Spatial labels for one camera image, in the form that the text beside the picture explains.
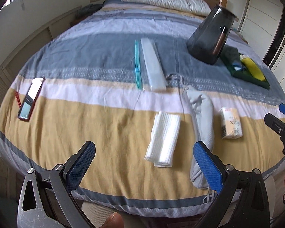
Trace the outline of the person's left hand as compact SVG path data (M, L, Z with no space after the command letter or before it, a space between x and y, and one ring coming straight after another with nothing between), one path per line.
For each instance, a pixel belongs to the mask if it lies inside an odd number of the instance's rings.
M119 213L114 212L100 228L124 228L124 220Z

